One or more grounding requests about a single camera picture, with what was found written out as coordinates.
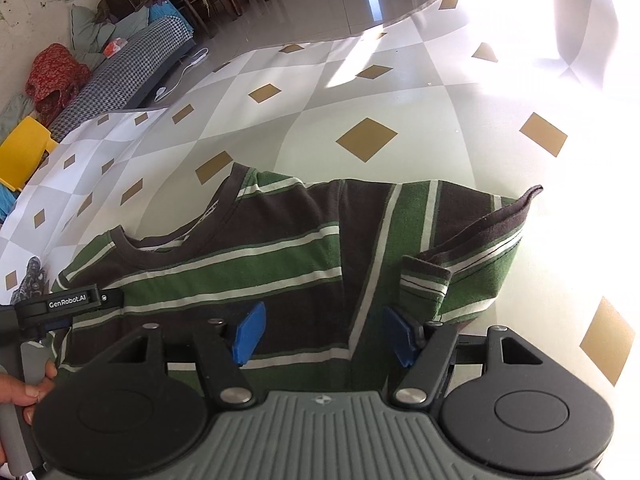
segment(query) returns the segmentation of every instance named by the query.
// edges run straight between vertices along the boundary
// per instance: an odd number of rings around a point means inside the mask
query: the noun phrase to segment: white stripe
[[[58,353],[56,352],[56,349],[53,346],[53,341],[54,341],[54,338],[56,336],[56,333],[55,332],[49,332],[49,335],[51,336],[51,346],[50,346],[51,353],[53,354],[53,360],[56,361],[58,359]]]
[[[156,245],[156,246],[147,246],[147,247],[140,247],[139,249],[142,251],[156,251],[158,249],[170,249],[173,247],[179,247],[181,246],[183,243],[185,243],[185,241],[187,240],[187,238],[189,238],[190,233],[196,228],[198,227],[198,225],[200,225],[200,223],[205,220],[211,213],[213,213],[216,210],[216,206],[218,205],[218,201],[216,200],[209,209],[207,209],[203,215],[198,218],[198,221],[193,225],[193,227],[191,229],[189,229],[187,232],[185,232],[185,234],[175,238],[174,240],[169,240],[167,243],[165,244],[160,244],[160,245]]]
[[[167,363],[166,368],[172,372],[194,372],[196,363]]]
[[[491,298],[489,300],[481,300],[476,301],[475,303],[469,303],[468,305],[461,306],[456,310],[451,310],[450,312],[445,312],[440,316],[440,320],[443,323],[447,321],[451,321],[457,317],[468,316],[469,314],[473,314],[475,312],[482,312],[487,309],[493,302],[495,298]]]
[[[398,202],[401,189],[401,184],[395,185],[391,192],[391,196],[389,197],[389,202],[386,204],[385,215],[382,219],[382,225],[380,226],[380,236],[378,236],[376,253],[373,257],[373,263],[371,264],[371,272],[369,273],[369,281],[367,282],[367,287],[365,288],[364,295],[362,297],[362,304],[360,305],[360,310],[356,316],[356,321],[353,324],[353,330],[351,330],[351,335],[349,336],[349,351],[351,352],[351,355],[353,355],[356,350],[356,346],[358,345],[362,329],[364,328],[364,322],[367,319],[369,309],[371,308],[373,294],[375,293],[376,286],[378,285],[380,267],[382,266],[382,260],[385,256],[386,240],[389,236],[389,227],[391,226],[391,217],[393,216],[394,209],[396,208],[396,203]]]
[[[66,358],[66,340],[71,334],[71,330],[68,330],[65,334],[65,338],[62,340],[62,345],[60,345],[60,362],[63,363]]]
[[[60,368],[63,370],[68,370],[69,372],[77,372],[81,366],[71,366],[71,365],[60,365]]]
[[[415,288],[416,290],[428,290],[429,292],[438,292],[442,295],[447,293],[448,286],[437,282],[430,282],[428,280],[420,280],[413,276],[400,276],[400,285]]]
[[[243,196],[248,196],[253,193],[270,193],[271,191],[277,191],[279,189],[283,189],[285,187],[295,186],[296,184],[300,184],[303,187],[311,187],[315,186],[316,182],[302,182],[299,178],[290,177],[285,180],[280,180],[278,182],[272,182],[271,184],[266,184],[265,186],[258,186],[258,184],[251,184],[250,186],[243,187],[239,192],[236,198],[242,198]]]
[[[247,288],[237,288],[236,290],[226,290],[224,292],[197,294],[196,296],[191,296],[190,298],[180,298],[180,300],[174,301],[161,301],[159,303],[126,306],[119,310],[114,310],[113,312],[105,314],[104,316],[75,323],[74,330],[100,324],[111,319],[112,317],[119,316],[120,314],[127,314],[129,312],[154,312],[156,310],[180,308],[182,306],[188,306],[193,303],[225,301],[234,298],[242,298],[245,296],[261,296],[263,294],[268,294],[276,290],[289,288],[290,286],[305,285],[305,283],[317,282],[319,280],[328,280],[341,275],[342,268],[334,267],[333,269],[328,270],[314,270],[313,272],[302,274],[301,276],[297,276],[295,278],[287,278],[286,280],[278,280],[277,282],[265,283],[263,285],[248,286]]]
[[[139,247],[139,249],[141,251],[157,251],[158,249],[170,249],[173,247],[180,247],[187,238],[189,238],[189,235],[183,235],[165,244],[148,246],[148,247]]]
[[[104,314],[104,316],[96,317],[95,319],[87,319],[86,321],[78,321],[74,323],[73,329],[76,330],[78,328],[84,328],[86,326],[93,326],[98,322],[104,323],[110,320],[112,317],[119,316],[121,314],[121,309],[117,308],[108,314]]]
[[[66,286],[64,286],[64,285],[62,285],[62,283],[60,283],[60,276],[58,276],[58,277],[56,278],[56,281],[55,281],[55,282],[53,282],[53,285],[55,286],[55,285],[56,285],[56,283],[57,283],[57,284],[58,284],[58,286],[60,287],[60,290],[68,290],[68,288],[66,288]]]
[[[300,363],[322,363],[329,359],[350,359],[351,352],[346,348],[329,348],[321,352],[304,352],[293,355],[281,355],[266,359],[253,359],[241,367],[242,370],[255,370],[271,366],[283,366]]]
[[[495,244],[492,247],[489,247],[487,250],[484,250],[481,253],[475,254],[474,256],[464,260],[463,262],[445,267],[445,269],[450,270],[453,273],[468,269],[469,267],[480,264],[485,260],[494,258],[495,256],[502,254],[504,251],[511,249],[515,244],[517,244],[520,241],[520,238],[522,238],[522,229],[519,229],[519,231],[516,231],[513,235],[511,235],[506,240],[503,240],[500,243]]]
[[[129,283],[139,282],[141,280],[148,280],[149,278],[156,278],[158,276],[169,276],[171,274],[178,274],[180,272],[187,272],[188,270],[199,269],[201,267],[207,267],[220,262],[228,262],[236,258],[243,258],[245,256],[255,256],[256,254],[272,253],[273,251],[279,251],[290,247],[299,247],[314,240],[320,240],[326,236],[340,234],[340,227],[337,225],[329,225],[322,229],[309,233],[302,238],[294,238],[293,240],[285,240],[283,242],[277,242],[275,244],[261,246],[261,247],[247,247],[243,249],[236,249],[235,251],[229,251],[228,253],[217,254],[210,258],[204,258],[196,262],[190,262],[188,264],[182,264],[180,266],[172,267],[170,269],[152,270],[150,272],[141,272],[140,274],[133,274],[126,276],[121,280],[116,280],[111,283],[110,287],[117,287],[127,285]]]
[[[82,267],[80,267],[78,270],[74,270],[73,272],[70,272],[66,276],[66,280],[70,282],[74,278],[74,276],[76,276],[79,272],[82,272],[83,270],[85,270],[87,267],[92,266],[95,262],[100,260],[100,258],[102,258],[106,253],[111,251],[115,246],[116,244],[114,244],[113,242],[109,242],[108,244],[106,244],[100,251],[98,251],[98,253],[93,258],[91,258]]]
[[[438,196],[438,181],[429,181],[429,193],[427,195],[427,205],[424,208],[424,225],[422,226],[422,237],[420,238],[420,252],[429,248],[431,241],[431,231],[433,229],[433,216],[436,209],[436,197]]]

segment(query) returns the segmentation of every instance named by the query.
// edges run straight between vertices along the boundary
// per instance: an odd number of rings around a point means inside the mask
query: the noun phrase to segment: red knitted cloth
[[[40,122],[49,126],[91,77],[91,70],[79,64],[66,47],[49,45],[36,56],[24,91],[33,98]]]

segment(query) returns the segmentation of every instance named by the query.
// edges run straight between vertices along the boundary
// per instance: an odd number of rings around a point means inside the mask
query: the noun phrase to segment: gray handle grip
[[[49,353],[36,343],[23,343],[20,347],[0,348],[0,373],[23,380],[28,384],[39,384],[45,373]],[[9,472],[23,476],[42,465],[31,427],[22,416],[22,407],[0,404],[0,441],[7,456]]]

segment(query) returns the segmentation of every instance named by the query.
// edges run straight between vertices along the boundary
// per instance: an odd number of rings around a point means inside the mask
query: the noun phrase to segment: yellow chair
[[[0,145],[0,183],[11,191],[22,191],[44,152],[50,154],[57,145],[49,130],[25,117]]]

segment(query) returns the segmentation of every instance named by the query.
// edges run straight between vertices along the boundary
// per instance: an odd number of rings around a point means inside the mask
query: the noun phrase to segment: striped t-shirt
[[[165,237],[117,227],[91,241],[54,290],[119,287],[125,305],[74,319],[55,337],[75,370],[127,332],[158,322],[235,323],[258,300],[267,328],[242,368],[257,390],[381,388],[392,354],[382,308],[460,322],[496,297],[533,197],[510,200],[431,180],[299,179],[235,164],[207,211]],[[169,364],[192,383],[194,365]]]

